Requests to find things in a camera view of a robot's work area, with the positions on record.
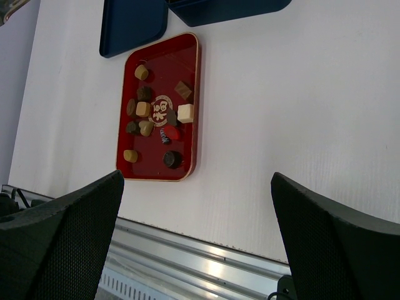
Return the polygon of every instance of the table surface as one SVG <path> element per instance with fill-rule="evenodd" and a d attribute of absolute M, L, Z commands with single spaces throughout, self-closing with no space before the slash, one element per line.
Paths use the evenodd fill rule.
<path fill-rule="evenodd" d="M 279 171 L 400 221 L 400 2 L 304 0 L 188 28 L 203 48 L 199 161 L 126 181 L 119 216 L 286 261 Z M 98 53 L 103 2 L 42 0 L 9 183 L 60 196 L 115 168 L 124 63 Z"/>

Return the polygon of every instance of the heart-shaped chocolate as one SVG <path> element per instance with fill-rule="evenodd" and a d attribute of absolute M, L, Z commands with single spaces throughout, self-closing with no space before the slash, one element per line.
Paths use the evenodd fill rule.
<path fill-rule="evenodd" d="M 154 123 L 150 121 L 140 121 L 139 128 L 142 136 L 149 136 L 153 131 Z"/>

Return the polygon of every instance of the dark blue container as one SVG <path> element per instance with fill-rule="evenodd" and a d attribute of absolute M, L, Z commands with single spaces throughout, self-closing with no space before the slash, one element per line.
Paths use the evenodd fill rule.
<path fill-rule="evenodd" d="M 188 26 L 273 13 L 291 0 L 166 0 L 169 8 Z"/>

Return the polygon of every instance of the black cable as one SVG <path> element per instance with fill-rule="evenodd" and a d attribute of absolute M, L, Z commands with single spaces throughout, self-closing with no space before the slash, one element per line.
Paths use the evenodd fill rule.
<path fill-rule="evenodd" d="M 284 298 L 287 299 L 287 300 L 293 300 L 292 298 L 289 297 L 289 295 L 284 294 L 283 292 L 273 292 L 273 293 L 271 293 L 271 294 L 268 296 L 268 299 L 267 299 L 267 300 L 272 300 L 272 298 L 273 298 L 274 296 L 282 296 L 282 297 L 284 297 Z"/>
<path fill-rule="evenodd" d="M 12 189 L 12 191 L 11 191 L 11 199 L 15 200 L 15 192 L 18 193 L 19 197 L 21 198 L 21 200 L 25 204 L 25 207 L 26 208 L 30 208 L 28 202 L 26 201 L 26 198 L 25 198 L 23 192 L 20 189 L 16 188 L 16 187 L 14 189 Z"/>

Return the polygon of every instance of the brown square chocolate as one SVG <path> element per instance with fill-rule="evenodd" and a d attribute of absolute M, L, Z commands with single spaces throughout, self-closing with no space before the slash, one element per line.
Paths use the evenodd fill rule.
<path fill-rule="evenodd" d="M 137 101 L 138 102 L 149 102 L 151 100 L 151 88 L 148 86 L 142 86 L 137 90 Z"/>
<path fill-rule="evenodd" d="M 175 91 L 181 95 L 183 99 L 185 99 L 187 102 L 191 102 L 193 92 L 192 90 L 184 84 L 182 81 L 180 81 L 177 86 L 175 87 Z"/>

